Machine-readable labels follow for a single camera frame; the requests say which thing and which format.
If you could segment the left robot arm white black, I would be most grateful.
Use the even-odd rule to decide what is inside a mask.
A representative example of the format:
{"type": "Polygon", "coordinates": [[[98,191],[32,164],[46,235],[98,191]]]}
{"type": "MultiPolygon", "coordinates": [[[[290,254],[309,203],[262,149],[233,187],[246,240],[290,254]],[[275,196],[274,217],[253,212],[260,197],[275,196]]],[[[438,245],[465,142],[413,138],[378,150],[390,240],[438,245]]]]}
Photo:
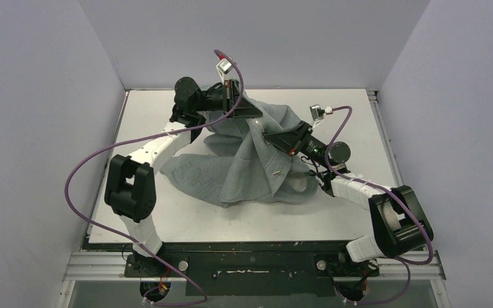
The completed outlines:
{"type": "Polygon", "coordinates": [[[141,268],[151,276],[166,269],[166,258],[158,253],[158,236],[151,213],[157,201],[155,175],[179,150],[191,144],[201,133],[207,118],[203,112],[221,112],[231,118],[258,118],[259,110],[239,88],[237,80],[224,80],[202,90],[191,77],[175,84],[174,106],[162,137],[152,138],[127,156],[110,160],[104,202],[125,224],[134,238],[134,252],[142,255],[141,268]]]}

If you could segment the grey zip-up jacket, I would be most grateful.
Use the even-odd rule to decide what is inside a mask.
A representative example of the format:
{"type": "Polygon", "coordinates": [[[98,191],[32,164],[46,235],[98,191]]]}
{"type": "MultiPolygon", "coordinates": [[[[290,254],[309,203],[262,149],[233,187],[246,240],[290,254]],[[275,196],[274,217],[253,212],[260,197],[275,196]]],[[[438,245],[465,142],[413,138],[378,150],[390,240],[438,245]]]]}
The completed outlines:
{"type": "Polygon", "coordinates": [[[299,157],[290,157],[263,139],[264,133],[293,128],[300,117],[288,105],[252,99],[260,118],[227,118],[208,127],[209,155],[181,154],[160,169],[179,191],[223,208],[242,201],[305,203],[318,181],[299,157]],[[279,175],[272,175],[280,170],[279,175]]]}

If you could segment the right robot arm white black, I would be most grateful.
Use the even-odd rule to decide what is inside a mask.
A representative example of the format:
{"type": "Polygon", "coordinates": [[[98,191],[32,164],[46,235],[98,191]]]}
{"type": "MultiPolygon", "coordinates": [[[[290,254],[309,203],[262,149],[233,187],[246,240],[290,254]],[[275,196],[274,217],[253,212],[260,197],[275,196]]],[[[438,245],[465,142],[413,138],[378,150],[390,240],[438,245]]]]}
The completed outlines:
{"type": "Polygon", "coordinates": [[[330,144],[323,143],[304,121],[292,129],[265,133],[263,137],[289,156],[301,153],[325,167],[326,172],[316,174],[322,180],[322,189],[369,212],[373,233],[347,243],[346,252],[337,258],[343,273],[352,275],[362,268],[364,261],[379,257],[414,265],[433,260],[433,231],[411,187],[383,186],[351,173],[346,166],[351,155],[349,146],[335,139],[330,144]]]}

